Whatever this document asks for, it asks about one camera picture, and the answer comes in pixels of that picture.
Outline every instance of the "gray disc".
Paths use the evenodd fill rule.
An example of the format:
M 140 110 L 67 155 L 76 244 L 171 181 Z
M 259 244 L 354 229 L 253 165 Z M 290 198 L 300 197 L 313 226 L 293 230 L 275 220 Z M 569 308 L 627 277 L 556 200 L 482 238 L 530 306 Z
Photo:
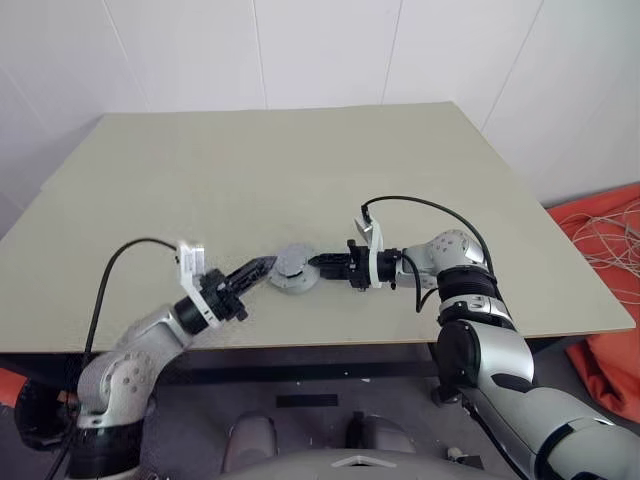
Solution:
M 294 243 L 278 252 L 269 281 L 285 293 L 303 293 L 320 278 L 320 271 L 309 265 L 316 252 L 309 245 Z

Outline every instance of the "white bracket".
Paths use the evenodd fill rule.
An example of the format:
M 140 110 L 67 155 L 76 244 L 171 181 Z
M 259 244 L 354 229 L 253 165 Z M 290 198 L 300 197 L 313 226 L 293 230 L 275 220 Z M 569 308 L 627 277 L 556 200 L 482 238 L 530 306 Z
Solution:
M 202 245 L 188 245 L 185 242 L 178 243 L 178 268 L 180 269 L 180 285 L 187 292 L 200 315 L 211 327 L 220 326 L 220 322 L 200 294 L 200 278 L 206 272 L 204 247 Z
M 378 252 L 384 249 L 382 229 L 375 218 L 369 218 L 371 222 L 367 222 L 364 218 L 355 218 L 355 222 L 360 235 L 362 235 L 369 247 L 369 279 L 371 280 L 371 287 L 380 288 L 382 283 L 378 277 Z

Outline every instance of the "white wall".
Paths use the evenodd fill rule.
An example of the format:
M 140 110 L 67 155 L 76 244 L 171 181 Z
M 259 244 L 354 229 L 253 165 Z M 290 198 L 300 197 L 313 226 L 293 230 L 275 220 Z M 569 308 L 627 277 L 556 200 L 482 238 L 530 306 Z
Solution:
M 640 179 L 638 0 L 3 0 L 0 236 L 104 112 L 454 100 L 542 202 Z

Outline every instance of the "table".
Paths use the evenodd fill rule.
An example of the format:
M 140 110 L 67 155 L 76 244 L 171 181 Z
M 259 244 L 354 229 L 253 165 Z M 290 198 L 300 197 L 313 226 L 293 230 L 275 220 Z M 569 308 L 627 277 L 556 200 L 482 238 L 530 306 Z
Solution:
M 107 259 L 140 236 L 196 240 L 229 273 L 292 242 L 346 251 L 365 200 L 415 195 L 468 218 L 487 240 L 501 292 L 528 337 L 633 328 L 633 320 L 509 167 L 452 103 L 301 111 L 109 114 L 0 242 L 2 352 L 83 348 Z M 455 219 L 420 205 L 375 204 L 385 246 L 430 240 Z M 94 348 L 184 296 L 168 251 L 118 261 Z M 249 319 L 194 347 L 432 342 L 434 298 L 321 282 L 243 297 Z

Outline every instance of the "robotic arm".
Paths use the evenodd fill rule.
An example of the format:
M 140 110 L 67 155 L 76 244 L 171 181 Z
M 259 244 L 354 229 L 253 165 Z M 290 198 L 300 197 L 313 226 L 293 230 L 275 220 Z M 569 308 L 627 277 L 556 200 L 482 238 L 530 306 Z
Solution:
M 372 223 L 367 232 L 360 222 L 358 229 L 369 245 L 378 227 Z M 358 247 L 353 240 L 348 246 L 349 254 L 323 254 L 310 263 L 322 277 L 349 280 L 361 290 L 373 286 L 367 271 L 372 265 L 374 276 L 392 287 L 414 287 L 408 256 L 422 286 L 438 288 L 441 385 L 462 393 L 464 407 L 521 478 L 640 478 L 640 438 L 571 395 L 535 384 L 531 352 L 515 330 L 474 239 L 450 230 L 402 252 L 377 251 L 375 264 L 362 260 L 372 256 L 368 246 Z
M 181 245 L 181 283 L 189 295 L 132 325 L 112 351 L 83 370 L 68 478 L 135 478 L 144 416 L 158 375 L 208 326 L 244 320 L 247 313 L 239 297 L 265 278 L 275 262 L 275 257 L 256 258 L 225 276 L 217 269 L 204 272 L 203 253 Z

